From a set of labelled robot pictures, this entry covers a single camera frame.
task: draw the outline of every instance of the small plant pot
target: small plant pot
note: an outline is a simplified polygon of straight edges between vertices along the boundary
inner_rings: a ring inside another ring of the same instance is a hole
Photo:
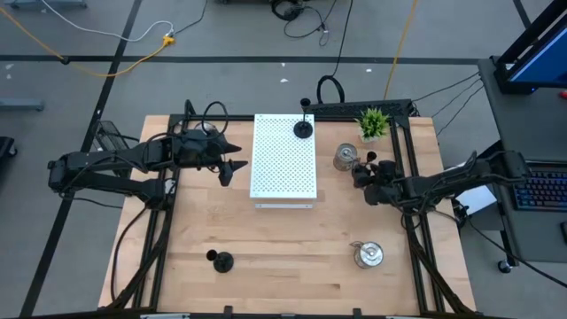
[[[359,135],[361,136],[361,141],[362,141],[363,143],[372,143],[372,142],[374,142],[374,141],[377,141],[378,138],[380,138],[380,137],[378,137],[378,136],[373,136],[373,137],[369,137],[369,138],[364,138],[364,135],[362,134],[362,129],[359,128],[359,131],[360,131],[360,132],[359,132]]]

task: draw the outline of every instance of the white cable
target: white cable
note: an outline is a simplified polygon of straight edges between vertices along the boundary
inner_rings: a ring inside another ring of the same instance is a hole
[[[45,4],[45,6],[47,6],[53,13],[55,13],[58,17],[60,17],[63,21],[65,21],[66,23],[70,24],[73,27],[78,28],[81,31],[85,31],[85,32],[91,32],[91,33],[96,33],[96,34],[100,34],[100,35],[110,35],[110,36],[114,36],[117,37],[119,39],[128,41],[128,42],[138,42],[142,39],[144,39],[144,37],[151,31],[151,29],[155,26],[157,26],[158,24],[162,24],[162,23],[166,23],[169,25],[169,34],[173,34],[174,33],[174,24],[169,22],[169,21],[157,21],[154,22],[150,27],[148,27],[148,29],[144,32],[144,34],[142,36],[140,36],[137,39],[128,39],[125,37],[122,37],[121,35],[117,35],[114,33],[110,33],[110,32],[104,32],[104,31],[98,31],[98,30],[91,30],[91,29],[87,29],[85,27],[79,27],[76,24],[74,24],[73,22],[71,22],[70,20],[68,20],[67,18],[65,18],[64,16],[62,16],[59,12],[55,11],[55,9],[53,9],[50,5],[47,4],[47,2],[45,0],[42,0],[43,4]]]

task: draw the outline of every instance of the white paper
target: white paper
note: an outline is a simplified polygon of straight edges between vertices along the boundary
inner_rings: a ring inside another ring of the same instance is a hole
[[[468,206],[467,214],[471,215],[496,202],[496,197],[486,186],[478,186],[465,191],[457,197],[461,205]]]

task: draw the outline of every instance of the black headphones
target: black headphones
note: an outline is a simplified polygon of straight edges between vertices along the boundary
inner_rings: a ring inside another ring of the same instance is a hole
[[[288,2],[291,6],[285,10],[283,14],[280,14],[276,8],[282,2]],[[272,13],[274,13],[277,18],[282,19],[284,21],[293,21],[295,20],[304,10],[303,4],[300,4],[298,0],[274,0],[272,1]]]

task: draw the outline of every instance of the potted plant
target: potted plant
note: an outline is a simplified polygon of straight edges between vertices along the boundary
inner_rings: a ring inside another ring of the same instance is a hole
[[[382,114],[381,110],[367,109],[362,112],[361,119],[354,119],[361,126],[361,140],[363,143],[376,141],[388,132],[389,116]]]

